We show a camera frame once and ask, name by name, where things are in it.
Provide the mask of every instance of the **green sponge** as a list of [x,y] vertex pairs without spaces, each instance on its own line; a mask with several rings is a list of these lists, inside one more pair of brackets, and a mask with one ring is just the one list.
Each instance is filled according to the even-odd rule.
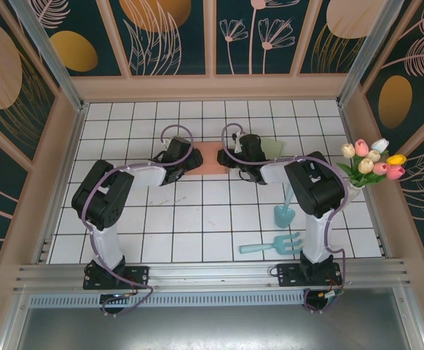
[[267,159],[278,159],[282,154],[283,142],[270,137],[261,137],[261,148]]

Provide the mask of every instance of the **tulip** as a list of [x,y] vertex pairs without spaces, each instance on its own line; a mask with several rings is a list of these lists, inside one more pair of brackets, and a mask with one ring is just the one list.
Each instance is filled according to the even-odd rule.
[[368,158],[368,159],[372,160],[374,163],[376,163],[380,159],[380,153],[379,153],[379,151],[372,149],[372,150],[369,151],[366,158]]
[[356,150],[356,154],[359,157],[366,157],[367,154],[369,153],[369,147],[367,146],[367,143],[362,139],[359,139],[355,143],[355,150]]
[[404,155],[392,155],[387,158],[387,163],[391,166],[400,166],[407,161],[407,158]]
[[372,144],[371,149],[378,151],[379,153],[384,152],[388,147],[389,142],[386,139],[377,140]]
[[358,170],[361,174],[368,174],[374,168],[374,162],[369,158],[364,158],[358,166]]
[[376,175],[384,175],[388,169],[390,169],[390,166],[387,163],[375,163],[372,172]]
[[342,154],[347,159],[353,158],[356,154],[355,147],[352,144],[343,144]]
[[401,166],[391,166],[387,171],[387,178],[390,180],[397,180],[405,173]]

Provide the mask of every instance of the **artificial flower bouquet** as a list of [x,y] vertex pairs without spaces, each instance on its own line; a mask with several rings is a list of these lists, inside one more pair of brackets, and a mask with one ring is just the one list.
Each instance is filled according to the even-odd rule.
[[380,139],[372,144],[371,149],[364,140],[359,139],[355,145],[342,146],[343,157],[350,160],[350,166],[343,163],[337,165],[350,177],[350,183],[355,187],[376,184],[383,179],[397,180],[404,173],[402,165],[407,161],[404,155],[393,155],[385,162],[380,158],[388,154],[388,141]]

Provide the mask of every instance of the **metal base plate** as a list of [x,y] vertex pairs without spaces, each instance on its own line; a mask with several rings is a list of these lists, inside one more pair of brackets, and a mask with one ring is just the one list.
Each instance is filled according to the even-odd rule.
[[338,285],[342,284],[340,266],[336,262],[327,265],[320,273],[314,275],[310,281],[307,281],[303,276],[299,263],[277,265],[278,285],[280,287],[330,286],[330,278],[327,274],[335,283]]
[[[100,267],[95,263],[92,263],[92,266],[88,265],[85,268],[85,279],[82,288],[84,290],[131,289],[129,284],[115,279],[106,271],[104,271],[104,273],[108,275],[107,278],[100,278]],[[149,281],[149,267],[126,266],[122,277],[147,285]]]

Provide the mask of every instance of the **flower vase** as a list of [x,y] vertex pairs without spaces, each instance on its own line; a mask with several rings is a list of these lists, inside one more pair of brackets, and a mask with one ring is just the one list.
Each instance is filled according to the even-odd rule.
[[362,192],[363,188],[365,188],[365,186],[356,187],[349,179],[346,180],[346,185],[348,186],[348,200],[343,208],[346,208],[348,204],[353,202],[354,199]]

